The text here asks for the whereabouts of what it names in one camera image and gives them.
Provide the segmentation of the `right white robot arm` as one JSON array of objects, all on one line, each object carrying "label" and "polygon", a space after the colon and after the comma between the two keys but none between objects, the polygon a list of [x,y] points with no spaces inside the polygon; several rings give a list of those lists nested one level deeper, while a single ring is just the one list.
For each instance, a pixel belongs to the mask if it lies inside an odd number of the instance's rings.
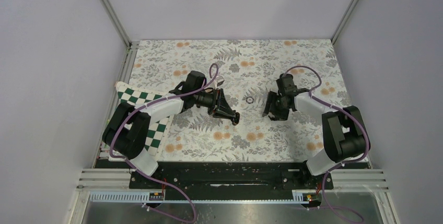
[{"label": "right white robot arm", "polygon": [[281,74],[276,80],[277,92],[267,95],[263,117],[272,121],[286,121],[290,112],[310,115],[321,123],[323,149],[304,163],[300,182],[313,188],[320,182],[320,175],[331,171],[351,158],[361,160],[370,150],[360,111],[357,107],[338,108],[312,95],[307,88],[298,88],[293,76]]}]

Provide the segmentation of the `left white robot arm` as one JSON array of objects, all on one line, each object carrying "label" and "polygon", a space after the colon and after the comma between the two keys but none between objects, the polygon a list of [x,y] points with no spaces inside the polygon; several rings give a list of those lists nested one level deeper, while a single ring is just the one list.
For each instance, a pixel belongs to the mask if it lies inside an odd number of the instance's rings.
[{"label": "left white robot arm", "polygon": [[152,124],[183,113],[193,106],[205,107],[209,116],[230,120],[233,125],[240,121],[240,114],[229,106],[224,91],[221,88],[209,88],[208,85],[205,75],[193,70],[185,81],[159,99],[144,105],[121,102],[102,134],[102,142],[111,151],[120,153],[122,159],[138,170],[148,187],[159,186],[162,174],[157,170],[158,162],[145,148]]}]

